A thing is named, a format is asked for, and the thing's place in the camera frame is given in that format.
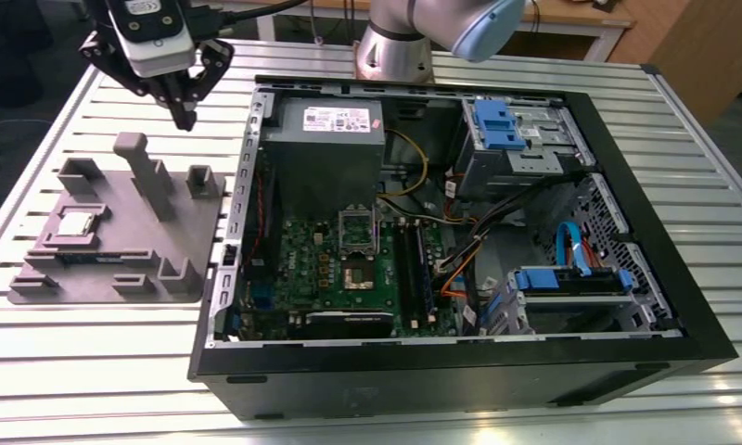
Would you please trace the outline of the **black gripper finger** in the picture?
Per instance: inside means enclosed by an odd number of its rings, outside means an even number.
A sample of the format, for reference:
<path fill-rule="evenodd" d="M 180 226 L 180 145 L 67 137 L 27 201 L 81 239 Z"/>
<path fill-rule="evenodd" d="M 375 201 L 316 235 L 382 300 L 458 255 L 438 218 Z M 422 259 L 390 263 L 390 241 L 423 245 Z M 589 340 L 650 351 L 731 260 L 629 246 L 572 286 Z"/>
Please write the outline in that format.
<path fill-rule="evenodd" d="M 186 71 L 142 78 L 130 67 L 121 51 L 99 31 L 93 31 L 85 39 L 79 53 L 130 92 L 154 97 L 156 103 L 168 109 L 179 130 L 190 129 Z"/>
<path fill-rule="evenodd" d="M 200 45 L 203 70 L 191 77 L 184 75 L 183 106 L 184 121 L 182 129 L 191 131 L 196 123 L 196 105 L 210 95 L 215 85 L 224 77 L 234 57 L 232 47 L 223 41 L 208 40 Z"/>

